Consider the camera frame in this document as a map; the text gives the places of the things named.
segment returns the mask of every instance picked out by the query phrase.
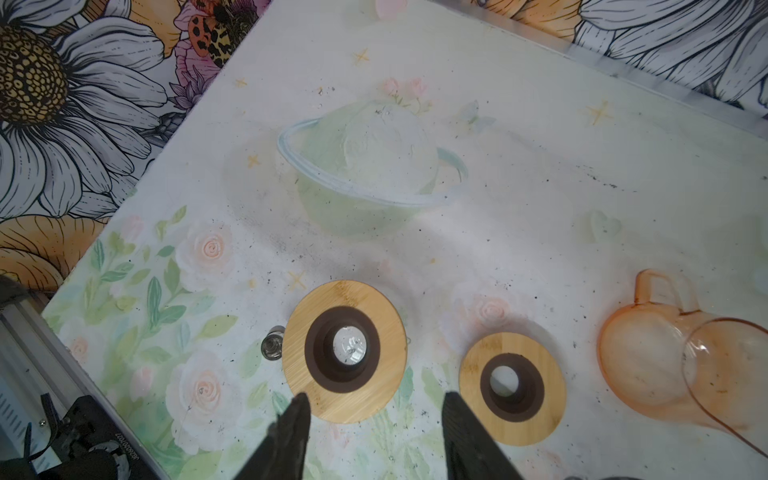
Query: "pink heart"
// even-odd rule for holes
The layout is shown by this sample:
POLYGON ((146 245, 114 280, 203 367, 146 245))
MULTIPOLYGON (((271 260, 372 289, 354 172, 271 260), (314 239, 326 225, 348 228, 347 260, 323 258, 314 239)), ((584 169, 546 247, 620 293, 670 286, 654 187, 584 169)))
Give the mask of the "pink heart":
POLYGON ((408 0, 376 0, 376 14, 382 20, 394 20, 407 5, 408 0))

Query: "wooden ring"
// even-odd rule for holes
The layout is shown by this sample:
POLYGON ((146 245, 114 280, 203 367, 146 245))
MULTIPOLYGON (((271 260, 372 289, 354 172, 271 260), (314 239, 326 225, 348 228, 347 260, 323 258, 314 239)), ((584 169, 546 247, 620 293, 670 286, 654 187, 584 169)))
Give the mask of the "wooden ring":
POLYGON ((565 380, 557 362, 539 343, 517 333, 494 333, 477 342, 464 357, 459 390, 491 437, 524 446, 547 438, 565 413, 565 380), (491 373, 508 366, 518 388, 500 396, 491 388, 491 373))
POLYGON ((283 337, 283 372, 294 395, 305 392, 312 414, 334 423, 374 415, 395 395, 406 370, 406 331, 378 290, 353 280, 321 285, 301 299, 283 337), (358 328, 366 353, 355 365, 333 354, 333 337, 358 328))

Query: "glass pitcher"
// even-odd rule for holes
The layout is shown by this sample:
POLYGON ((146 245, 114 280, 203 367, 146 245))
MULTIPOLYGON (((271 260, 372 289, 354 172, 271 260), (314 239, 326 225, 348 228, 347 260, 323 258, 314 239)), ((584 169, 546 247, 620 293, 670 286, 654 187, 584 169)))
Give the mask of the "glass pitcher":
POLYGON ((598 337, 614 393, 647 417, 724 430, 768 458, 768 330, 702 312, 690 281, 657 270, 637 275, 634 296, 598 337), (654 279, 668 283, 674 305, 651 301, 654 279))

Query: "table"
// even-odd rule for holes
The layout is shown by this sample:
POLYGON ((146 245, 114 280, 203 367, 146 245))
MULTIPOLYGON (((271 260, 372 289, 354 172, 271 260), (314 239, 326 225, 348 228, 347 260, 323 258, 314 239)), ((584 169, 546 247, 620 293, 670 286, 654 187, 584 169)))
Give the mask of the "table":
POLYGON ((539 341, 566 377, 557 430, 502 446, 524 477, 760 478, 764 459, 736 439, 619 401, 595 339, 648 267, 692 279, 708 311, 766 325, 751 280, 768 258, 766 147, 440 5, 412 0, 378 22, 367 2, 282 0, 44 317, 171 478, 237 472, 291 397, 261 339, 339 279, 392 301, 408 368, 371 419, 313 419, 305 478, 444 478, 442 394, 489 321, 539 341), (386 98, 388 78, 419 94, 468 186, 397 228, 329 231, 333 211, 303 200, 277 136, 386 98))

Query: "planet illustration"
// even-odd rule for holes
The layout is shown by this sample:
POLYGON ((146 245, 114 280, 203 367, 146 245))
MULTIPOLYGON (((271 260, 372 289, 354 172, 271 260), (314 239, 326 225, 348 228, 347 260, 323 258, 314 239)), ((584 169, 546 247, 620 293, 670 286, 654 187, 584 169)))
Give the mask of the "planet illustration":
POLYGON ((390 233, 421 209, 453 201, 468 178, 462 160, 436 147, 419 117, 392 102, 359 101, 295 124, 278 150, 300 173, 296 187, 309 218, 344 237, 390 233), (458 180, 438 192, 443 169, 458 180))

